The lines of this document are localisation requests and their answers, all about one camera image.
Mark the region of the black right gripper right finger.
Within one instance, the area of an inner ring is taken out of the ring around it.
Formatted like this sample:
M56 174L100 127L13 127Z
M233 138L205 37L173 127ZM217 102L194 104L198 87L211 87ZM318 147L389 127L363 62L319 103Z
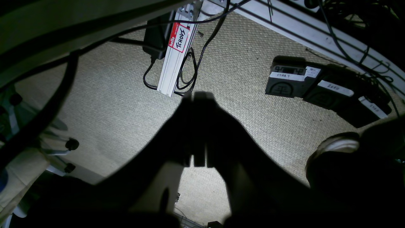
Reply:
M212 93L202 96L207 163L225 181L232 216L315 213L309 188L269 158Z

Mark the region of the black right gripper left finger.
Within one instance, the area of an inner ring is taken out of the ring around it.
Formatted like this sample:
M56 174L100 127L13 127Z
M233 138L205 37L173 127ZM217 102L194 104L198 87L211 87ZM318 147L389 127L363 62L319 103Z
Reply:
M187 94L143 150L95 187L95 209L171 212L184 167L204 167L207 94Z

